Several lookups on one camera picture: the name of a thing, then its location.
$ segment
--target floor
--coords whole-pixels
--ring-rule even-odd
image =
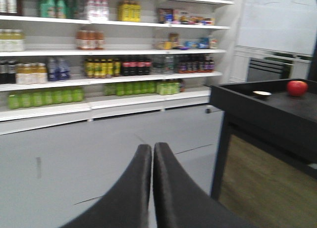
[[[236,136],[219,200],[259,228],[317,227],[317,180]]]
[[[165,141],[209,193],[222,112],[206,106],[0,136],[1,228],[56,228],[93,205],[137,146]],[[155,228],[150,200],[150,228]]]

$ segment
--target black table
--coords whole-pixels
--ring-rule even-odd
[[[290,79],[212,86],[210,104],[224,111],[211,197],[218,200],[230,136],[244,139],[317,179],[317,82],[308,92],[289,96]],[[253,91],[268,91],[257,98]]]

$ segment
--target small bowl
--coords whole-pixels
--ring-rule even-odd
[[[272,95],[270,92],[266,91],[253,91],[257,98],[267,98]]]

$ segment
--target apple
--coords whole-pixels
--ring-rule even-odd
[[[286,87],[290,96],[297,97],[305,94],[308,89],[308,85],[304,81],[289,81]]]

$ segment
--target wooden floor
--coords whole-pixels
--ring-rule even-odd
[[[219,200],[260,228],[317,228],[317,180],[236,136]]]

